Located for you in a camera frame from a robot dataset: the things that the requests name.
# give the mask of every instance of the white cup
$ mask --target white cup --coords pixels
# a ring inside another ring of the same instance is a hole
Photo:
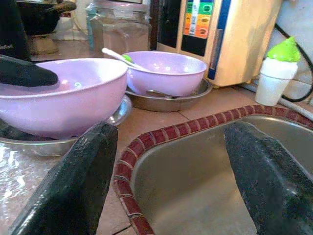
[[[296,62],[266,58],[260,70],[255,101],[266,106],[276,105],[297,69]]]

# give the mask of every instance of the glass jar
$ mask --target glass jar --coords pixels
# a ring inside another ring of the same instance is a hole
[[[96,16],[90,20],[96,56],[108,57],[107,47],[119,54],[150,49],[151,26],[148,6],[135,3],[94,0]]]

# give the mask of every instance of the color label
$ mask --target color label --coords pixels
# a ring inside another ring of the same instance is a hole
[[[184,35],[206,39],[209,32],[213,0],[188,0]]]

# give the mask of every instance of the black cable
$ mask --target black cable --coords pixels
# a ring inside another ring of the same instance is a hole
[[[290,35],[289,35],[288,33],[286,33],[278,24],[275,24],[275,28],[276,28],[282,35],[284,35],[286,38],[289,38],[289,37],[290,37]],[[313,64],[312,64],[312,61],[310,60],[310,58],[308,57],[308,55],[306,54],[306,52],[304,51],[304,49],[303,49],[298,43],[296,43],[296,44],[297,44],[297,47],[298,47],[300,53],[303,55],[304,59],[308,62],[309,68],[310,68],[311,73],[312,73],[312,75],[313,75]],[[285,96],[285,95],[283,94],[283,95],[282,95],[282,98],[284,98],[284,99],[286,99],[286,100],[288,100],[288,101],[290,101],[290,102],[296,103],[296,102],[300,102],[300,101],[303,101],[303,100],[305,100],[306,98],[308,98],[308,97],[311,95],[312,92],[313,92],[313,81],[312,81],[310,90],[309,90],[303,97],[298,98],[298,99],[291,99],[291,98],[289,98],[289,97],[287,97],[287,96]]]

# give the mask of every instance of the stainless steel sink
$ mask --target stainless steel sink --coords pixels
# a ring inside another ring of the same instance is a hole
[[[313,174],[313,131],[278,117],[241,120],[278,139]],[[147,151],[131,188],[157,235],[255,235],[220,125]]]

